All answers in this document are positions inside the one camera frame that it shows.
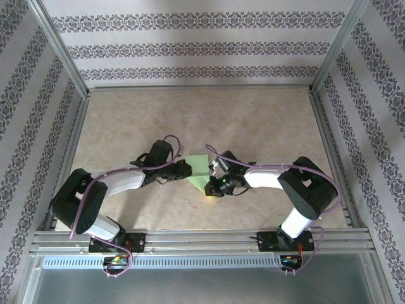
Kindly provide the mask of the light green paper sheet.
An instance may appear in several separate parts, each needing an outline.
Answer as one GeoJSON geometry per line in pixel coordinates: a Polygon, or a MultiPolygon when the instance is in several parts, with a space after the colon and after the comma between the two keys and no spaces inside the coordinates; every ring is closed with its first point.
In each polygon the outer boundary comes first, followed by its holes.
{"type": "Polygon", "coordinates": [[[191,155],[185,157],[185,162],[191,166],[192,174],[187,180],[200,192],[205,194],[205,186],[209,182],[210,169],[208,155],[191,155]]]}

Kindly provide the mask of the grey metal floor panel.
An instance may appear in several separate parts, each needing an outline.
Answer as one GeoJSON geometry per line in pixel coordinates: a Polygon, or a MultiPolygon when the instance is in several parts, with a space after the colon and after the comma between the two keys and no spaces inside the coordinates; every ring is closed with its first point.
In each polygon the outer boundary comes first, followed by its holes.
{"type": "Polygon", "coordinates": [[[15,304],[397,304],[370,253],[316,255],[296,274],[131,269],[117,278],[101,269],[45,269],[44,259],[15,304]]]}

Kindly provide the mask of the long aluminium frame rail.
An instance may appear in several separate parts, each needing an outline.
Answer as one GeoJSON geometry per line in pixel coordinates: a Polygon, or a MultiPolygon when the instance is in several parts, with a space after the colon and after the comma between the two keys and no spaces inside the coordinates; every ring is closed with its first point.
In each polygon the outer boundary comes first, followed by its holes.
{"type": "MultiPolygon", "coordinates": [[[[261,242],[255,230],[186,230],[144,232],[144,254],[150,255],[253,255],[261,242]]],[[[306,253],[317,248],[319,254],[374,253],[375,245],[368,229],[312,229],[298,243],[306,253]]],[[[29,254],[88,255],[90,236],[68,238],[66,231],[40,231],[34,234],[29,254]]]]}

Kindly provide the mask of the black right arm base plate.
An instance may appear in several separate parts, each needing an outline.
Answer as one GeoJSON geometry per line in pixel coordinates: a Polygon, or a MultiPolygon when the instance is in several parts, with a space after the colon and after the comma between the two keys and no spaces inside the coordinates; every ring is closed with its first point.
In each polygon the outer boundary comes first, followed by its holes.
{"type": "Polygon", "coordinates": [[[284,241],[280,242],[275,231],[259,231],[250,238],[257,241],[259,252],[299,251],[299,245],[301,245],[303,251],[313,251],[315,249],[313,235],[309,231],[302,232],[292,244],[284,241]]]}

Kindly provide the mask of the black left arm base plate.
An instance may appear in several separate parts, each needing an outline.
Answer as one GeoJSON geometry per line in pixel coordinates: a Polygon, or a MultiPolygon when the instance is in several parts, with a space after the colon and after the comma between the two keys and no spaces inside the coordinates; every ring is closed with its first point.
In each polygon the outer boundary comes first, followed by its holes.
{"type": "Polygon", "coordinates": [[[90,239],[89,253],[125,253],[123,249],[119,249],[116,246],[127,248],[132,253],[143,253],[146,243],[146,235],[141,232],[129,232],[121,234],[106,244],[104,241],[99,241],[93,237],[90,239]]]}

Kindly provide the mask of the aluminium rail under wallpaper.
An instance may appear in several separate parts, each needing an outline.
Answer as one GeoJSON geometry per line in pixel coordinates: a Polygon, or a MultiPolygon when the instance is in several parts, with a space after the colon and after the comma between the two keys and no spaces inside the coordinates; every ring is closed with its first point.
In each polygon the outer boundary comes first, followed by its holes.
{"type": "Polygon", "coordinates": [[[232,89],[310,89],[302,84],[253,84],[253,85],[142,85],[142,86],[104,86],[90,88],[89,92],[125,91],[195,91],[195,90],[232,90],[232,89]]]}

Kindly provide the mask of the aluminium left side rail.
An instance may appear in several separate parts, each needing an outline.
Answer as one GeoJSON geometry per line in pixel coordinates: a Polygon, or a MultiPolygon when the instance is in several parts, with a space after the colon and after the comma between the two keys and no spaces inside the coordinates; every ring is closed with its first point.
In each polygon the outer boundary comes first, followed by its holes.
{"type": "Polygon", "coordinates": [[[62,129],[57,135],[57,145],[50,158],[50,171],[47,173],[46,183],[42,187],[40,222],[35,228],[37,231],[49,231],[54,227],[49,205],[72,168],[89,98],[90,94],[86,94],[82,98],[74,99],[62,121],[62,129]]]}

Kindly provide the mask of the aluminium right side rail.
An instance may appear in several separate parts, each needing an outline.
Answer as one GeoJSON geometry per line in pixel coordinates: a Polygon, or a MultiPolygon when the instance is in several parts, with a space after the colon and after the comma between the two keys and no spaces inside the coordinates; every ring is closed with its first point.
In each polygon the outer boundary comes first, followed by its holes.
{"type": "Polygon", "coordinates": [[[332,172],[332,177],[341,191],[341,209],[344,213],[344,217],[349,228],[363,228],[363,223],[360,221],[358,214],[353,205],[352,197],[349,188],[344,178],[344,171],[342,170],[339,157],[333,145],[333,136],[330,132],[325,115],[323,114],[322,107],[318,97],[309,93],[309,100],[315,115],[316,123],[318,125],[321,140],[325,148],[328,164],[332,172]]]}

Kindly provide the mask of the aluminium left frame post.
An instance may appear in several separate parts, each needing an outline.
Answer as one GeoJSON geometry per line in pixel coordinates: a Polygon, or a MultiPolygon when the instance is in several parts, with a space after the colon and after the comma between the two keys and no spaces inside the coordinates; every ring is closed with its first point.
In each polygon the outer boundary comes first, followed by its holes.
{"type": "Polygon", "coordinates": [[[68,48],[63,42],[42,0],[26,0],[26,2],[30,6],[30,9],[33,11],[37,21],[39,22],[39,25],[42,27],[43,31],[47,35],[47,38],[51,43],[54,52],[61,60],[63,66],[66,68],[69,77],[72,79],[80,95],[82,97],[87,97],[89,89],[85,84],[85,81],[83,80],[79,69],[77,68],[71,54],[69,53],[68,48]]]}

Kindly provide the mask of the aluminium frame post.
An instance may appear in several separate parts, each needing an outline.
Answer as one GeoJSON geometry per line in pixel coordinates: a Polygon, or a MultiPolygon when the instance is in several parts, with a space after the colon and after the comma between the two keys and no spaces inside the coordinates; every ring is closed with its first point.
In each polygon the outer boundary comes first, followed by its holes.
{"type": "Polygon", "coordinates": [[[347,38],[349,37],[351,31],[353,30],[355,24],[359,20],[361,14],[366,8],[370,0],[354,0],[351,8],[347,12],[346,17],[344,18],[342,25],[337,32],[330,49],[328,50],[324,60],[322,61],[315,78],[312,84],[309,87],[310,95],[315,95],[319,90],[320,86],[323,84],[323,81],[326,79],[328,72],[331,70],[333,63],[335,62],[336,57],[338,57],[341,49],[344,46],[347,38]]]}
{"type": "Polygon", "coordinates": [[[51,43],[54,52],[61,60],[63,66],[66,68],[69,77],[72,79],[80,95],[82,97],[87,97],[89,89],[85,84],[85,81],[83,80],[79,69],[77,68],[71,54],[69,53],[68,48],[63,42],[42,0],[26,0],[26,2],[30,6],[30,9],[33,11],[37,21],[39,22],[39,25],[42,27],[43,31],[47,35],[47,38],[51,43]]]}

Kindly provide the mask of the aluminium right frame post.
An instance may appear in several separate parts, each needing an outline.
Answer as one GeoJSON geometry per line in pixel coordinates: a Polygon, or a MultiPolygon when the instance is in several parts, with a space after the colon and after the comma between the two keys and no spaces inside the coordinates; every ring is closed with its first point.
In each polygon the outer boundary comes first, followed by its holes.
{"type": "Polygon", "coordinates": [[[326,79],[328,72],[331,70],[333,63],[335,62],[336,57],[338,57],[341,49],[344,46],[347,38],[349,37],[351,31],[353,30],[355,24],[359,20],[361,14],[366,8],[370,0],[354,0],[351,8],[347,12],[346,17],[344,18],[342,25],[337,32],[330,49],[328,50],[324,60],[322,61],[315,78],[312,84],[309,87],[310,95],[315,95],[319,90],[320,86],[323,84],[323,81],[326,79]]]}

